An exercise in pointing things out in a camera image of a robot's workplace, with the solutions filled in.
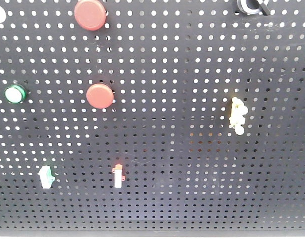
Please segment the perforated metal panel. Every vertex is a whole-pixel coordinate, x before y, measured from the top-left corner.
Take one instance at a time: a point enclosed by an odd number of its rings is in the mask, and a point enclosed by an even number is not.
[[[105,0],[95,32],[76,2],[0,0],[0,235],[304,235],[305,0],[271,0],[271,16]],[[22,104],[4,98],[13,82]],[[106,110],[86,101],[98,82],[114,90]]]

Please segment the white connector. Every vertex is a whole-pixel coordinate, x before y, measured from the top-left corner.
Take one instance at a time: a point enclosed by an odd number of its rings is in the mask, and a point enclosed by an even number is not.
[[[123,166],[121,164],[116,164],[113,168],[112,172],[114,173],[114,181],[115,181],[115,188],[121,188],[122,182],[125,181],[125,176],[122,175]]]
[[[55,180],[55,177],[52,176],[52,173],[51,173],[51,167],[50,166],[41,167],[40,171],[38,172],[38,175],[41,179],[42,188],[50,189],[52,186],[52,183]]]
[[[232,108],[231,108],[231,115],[230,115],[230,126],[234,128],[234,131],[237,135],[244,134],[244,128],[242,125],[246,123],[246,118],[243,115],[248,113],[248,107],[244,105],[242,100],[237,97],[232,98]]]

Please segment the red button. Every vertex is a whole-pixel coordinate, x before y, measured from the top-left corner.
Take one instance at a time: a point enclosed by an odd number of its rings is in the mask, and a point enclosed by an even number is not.
[[[86,93],[88,103],[98,109],[109,107],[114,100],[111,88],[104,84],[94,84],[88,88]]]
[[[84,29],[96,31],[105,24],[106,10],[98,0],[80,0],[75,6],[75,19]]]

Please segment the white clip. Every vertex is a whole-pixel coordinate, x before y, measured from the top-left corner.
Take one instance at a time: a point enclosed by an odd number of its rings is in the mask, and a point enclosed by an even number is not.
[[[113,168],[112,172],[115,174],[114,180],[115,180],[115,188],[121,188],[122,187],[122,181],[125,181],[125,176],[122,175],[123,172],[123,166],[121,164],[116,164]]]
[[[38,175],[41,179],[42,188],[50,189],[52,186],[52,183],[55,180],[55,177],[52,176],[52,173],[51,173],[51,167],[50,166],[41,167],[40,171],[38,172]]]
[[[231,115],[230,115],[230,126],[234,128],[234,131],[237,135],[244,134],[244,128],[242,127],[243,124],[246,123],[246,118],[243,115],[248,113],[248,107],[244,105],[242,100],[237,97],[232,98],[232,108],[231,108]]]

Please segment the green ring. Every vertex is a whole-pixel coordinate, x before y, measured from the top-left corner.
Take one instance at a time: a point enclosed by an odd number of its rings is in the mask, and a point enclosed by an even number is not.
[[[20,102],[11,102],[11,101],[8,100],[8,98],[7,98],[6,95],[5,95],[5,92],[6,92],[7,89],[10,89],[10,88],[17,89],[17,90],[21,93],[22,99],[21,99]],[[20,103],[22,103],[22,102],[26,99],[26,90],[25,90],[25,88],[24,88],[23,86],[21,86],[21,85],[12,84],[12,85],[6,87],[6,89],[4,90],[4,96],[5,96],[5,98],[7,99],[8,102],[10,102],[10,103],[12,103],[12,104],[20,104]]]

